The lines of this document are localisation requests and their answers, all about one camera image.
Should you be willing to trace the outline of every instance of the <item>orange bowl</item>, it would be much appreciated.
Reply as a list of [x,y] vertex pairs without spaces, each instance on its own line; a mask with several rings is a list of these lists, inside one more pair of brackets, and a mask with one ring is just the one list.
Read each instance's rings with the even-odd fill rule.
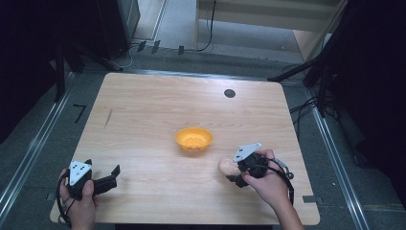
[[213,135],[202,127],[187,127],[179,130],[175,139],[184,151],[204,151],[213,141]]

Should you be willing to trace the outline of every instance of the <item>metal frame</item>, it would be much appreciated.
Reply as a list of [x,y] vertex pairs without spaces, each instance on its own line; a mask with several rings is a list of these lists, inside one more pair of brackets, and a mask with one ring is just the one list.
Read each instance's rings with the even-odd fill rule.
[[66,93],[61,97],[58,103],[54,103],[41,129],[28,146],[27,152],[22,159],[18,169],[15,171],[14,176],[7,185],[6,189],[3,191],[3,194],[1,194],[0,228],[3,225],[7,215],[9,214],[9,211],[14,204],[18,194],[20,193],[25,181],[27,180],[31,170],[33,169],[34,164],[36,163],[36,160],[48,139],[48,136],[53,130],[54,125],[59,118],[60,112],[62,111],[69,98],[70,91],[75,80],[76,77],[71,72],[66,82]]
[[[309,98],[314,97],[314,94],[307,88],[307,94]],[[349,207],[352,220],[356,229],[371,229],[367,218],[365,217],[361,203],[359,202],[358,196],[352,187],[349,176],[347,175],[344,164],[341,160],[340,153],[335,146],[334,140],[328,129],[326,119],[322,118],[317,107],[313,108],[314,119],[316,120],[317,127],[322,134],[323,141],[325,142],[328,156],[331,160],[332,168],[335,171],[338,182],[343,192],[344,198]]]

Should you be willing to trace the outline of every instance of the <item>wooden table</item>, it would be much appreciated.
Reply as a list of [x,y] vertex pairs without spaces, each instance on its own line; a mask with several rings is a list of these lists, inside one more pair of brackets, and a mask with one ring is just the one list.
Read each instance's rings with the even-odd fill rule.
[[[183,152],[175,133],[184,127],[208,129],[212,144]],[[239,145],[257,142],[295,173],[294,206],[304,224],[317,224],[316,203],[303,200],[313,192],[278,83],[108,74],[73,158],[92,159],[94,179],[121,167],[118,187],[100,195],[97,222],[277,224],[252,187],[240,189],[217,169]],[[51,220],[57,216],[54,206]]]

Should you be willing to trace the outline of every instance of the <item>handheld controller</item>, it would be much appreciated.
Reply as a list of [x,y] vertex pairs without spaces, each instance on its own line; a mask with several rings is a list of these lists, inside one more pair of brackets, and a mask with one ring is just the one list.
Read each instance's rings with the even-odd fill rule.
[[[60,216],[59,218],[63,218],[65,221],[65,224],[67,224],[69,227],[71,227],[71,222],[68,217],[68,207],[66,209],[65,204],[62,205],[61,203],[61,198],[60,198],[60,186],[62,184],[63,179],[68,177],[68,184],[67,188],[69,191],[69,197],[73,198],[74,201],[71,203],[72,204],[75,202],[75,200],[82,200],[82,190],[84,187],[84,184],[86,183],[87,180],[92,179],[92,160],[87,160],[84,163],[78,162],[78,161],[72,161],[70,165],[70,169],[66,171],[65,174],[63,174],[59,181],[57,182],[56,186],[56,203],[57,203],[57,208],[59,209]],[[93,180],[94,183],[94,192],[93,196],[99,195],[106,193],[107,191],[116,188],[117,187],[117,176],[120,174],[120,165],[118,165],[113,172],[111,172],[111,175],[98,179],[98,180]]]
[[[251,176],[255,178],[262,178],[266,175],[268,170],[276,173],[286,184],[289,191],[290,202],[293,204],[294,189],[290,180],[293,179],[294,175],[289,171],[287,166],[277,158],[266,158],[254,151],[260,147],[260,143],[240,146],[233,161],[237,162],[238,169],[244,173],[248,172]],[[279,169],[273,169],[268,166],[269,161],[274,162],[278,165]],[[239,188],[248,186],[248,183],[242,179],[242,175],[226,175],[226,177],[231,181],[235,182]]]

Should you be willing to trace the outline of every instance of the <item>human hand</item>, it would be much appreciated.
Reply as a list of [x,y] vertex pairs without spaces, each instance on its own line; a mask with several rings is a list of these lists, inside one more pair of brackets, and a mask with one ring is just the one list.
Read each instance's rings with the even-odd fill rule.
[[[65,174],[65,172],[66,170],[63,170],[60,176]],[[72,229],[93,229],[95,225],[96,207],[99,205],[97,197],[93,197],[93,181],[86,181],[82,190],[82,200],[74,200],[71,198],[65,184],[66,178],[64,178],[60,184],[59,194],[66,208],[69,209],[67,215],[69,220],[71,220]]]
[[[257,150],[255,153],[268,159],[275,158],[274,151],[271,149]],[[268,162],[268,167],[280,171],[280,167],[273,161]],[[289,203],[287,195],[287,186],[284,181],[275,173],[268,170],[264,177],[255,178],[248,171],[242,174],[245,182],[250,184],[263,201],[268,203],[273,209],[278,208],[285,203]]]
[[[256,150],[255,153],[269,159],[275,158],[274,151],[271,149]],[[273,161],[269,161],[268,166],[281,170]],[[298,213],[290,203],[286,184],[275,172],[268,170],[264,177],[255,178],[246,171],[242,174],[242,178],[257,191],[263,201],[274,209],[282,229],[304,229]]]

